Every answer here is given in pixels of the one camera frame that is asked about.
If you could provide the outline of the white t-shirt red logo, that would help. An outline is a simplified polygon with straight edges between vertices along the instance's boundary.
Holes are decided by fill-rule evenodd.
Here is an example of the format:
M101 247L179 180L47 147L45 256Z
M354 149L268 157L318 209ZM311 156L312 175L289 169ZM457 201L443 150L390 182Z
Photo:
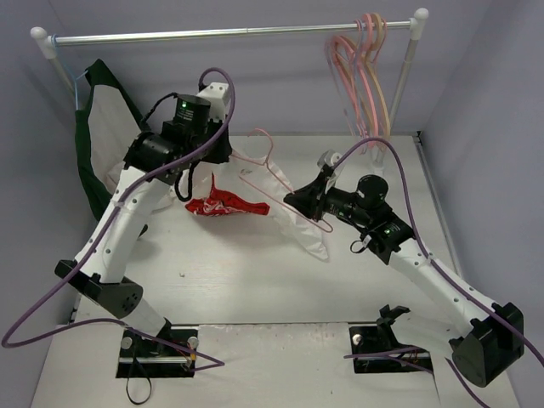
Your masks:
M291 182L271 157L269 162L270 167L292 187ZM328 260L324 232L295 214L285 211L282 206L241 181L239 178L241 170L249 170L250 173L244 175L244 178L260 185L263 190L274 195L279 192L279 189L270 183L262 167L230 157L229 161L223 164L199 163L193 178L189 178L188 174L182 176L181 187L183 190L191 187L192 198L187 202L181 202L174 191L169 190L159 201L156 210L159 212L177 203L186 212L199 217L269 218L283 235L294 240L309 255L320 261Z

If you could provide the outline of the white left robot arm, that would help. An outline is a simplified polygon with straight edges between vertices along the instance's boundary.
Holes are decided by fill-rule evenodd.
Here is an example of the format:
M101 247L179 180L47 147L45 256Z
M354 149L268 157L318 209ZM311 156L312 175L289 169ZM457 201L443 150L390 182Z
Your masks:
M130 145L98 226L72 260L54 273L85 298L139 335L150 356L167 352L171 324L145 300L141 285L125 276L133 247L159 201L182 172L200 162L226 162L228 126L235 105L230 87L214 82L198 94L175 94L176 111L159 133L143 129Z

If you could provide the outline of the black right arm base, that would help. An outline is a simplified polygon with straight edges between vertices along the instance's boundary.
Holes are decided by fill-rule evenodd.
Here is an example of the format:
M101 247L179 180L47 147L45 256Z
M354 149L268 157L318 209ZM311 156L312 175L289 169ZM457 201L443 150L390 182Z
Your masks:
M393 374L425 372L434 374L430 353L400 343L392 325L397 318L410 312L407 307L388 305L379 310L379 318L373 325L358 325L348 328L352 361L355 374Z

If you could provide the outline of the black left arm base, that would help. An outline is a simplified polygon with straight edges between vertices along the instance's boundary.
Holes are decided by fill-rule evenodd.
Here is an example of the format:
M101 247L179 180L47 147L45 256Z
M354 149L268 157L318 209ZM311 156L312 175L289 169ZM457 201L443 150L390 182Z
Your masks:
M116 366L116 378L192 378L195 357L125 330Z

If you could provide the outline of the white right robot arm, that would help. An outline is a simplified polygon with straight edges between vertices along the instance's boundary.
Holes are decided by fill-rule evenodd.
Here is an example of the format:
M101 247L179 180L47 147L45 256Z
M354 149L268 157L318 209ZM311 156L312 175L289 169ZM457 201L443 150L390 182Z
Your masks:
M407 307L384 307L377 320L376 339L386 350L413 344L441 353L471 384L485 388L524 354L520 335L522 311L513 303L500 305L473 289L447 269L417 241L415 230L386 202L388 183L377 175L362 177L353 192L331 182L333 170L287 194L284 202L303 216L319 221L326 214L354 227L363 249L400 272L425 293L450 319L450 326L429 325L429 331L402 322L414 320Z

